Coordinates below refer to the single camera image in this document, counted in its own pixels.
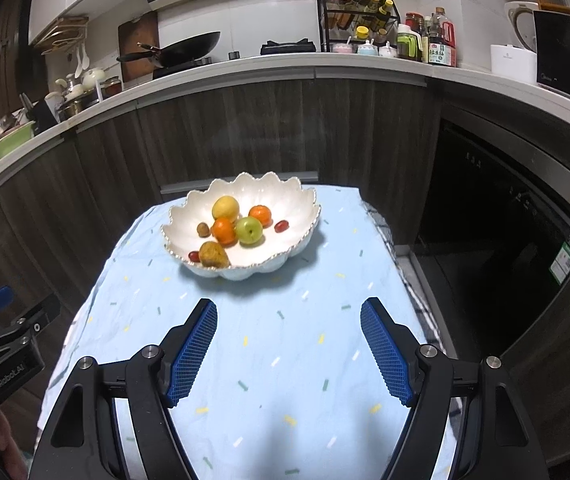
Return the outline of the person left hand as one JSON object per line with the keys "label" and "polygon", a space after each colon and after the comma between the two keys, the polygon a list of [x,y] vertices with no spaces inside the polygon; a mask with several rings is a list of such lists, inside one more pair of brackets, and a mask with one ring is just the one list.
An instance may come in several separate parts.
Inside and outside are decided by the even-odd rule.
{"label": "person left hand", "polygon": [[12,437],[12,430],[3,412],[0,410],[0,461],[9,478],[27,480],[28,467],[18,445]]}

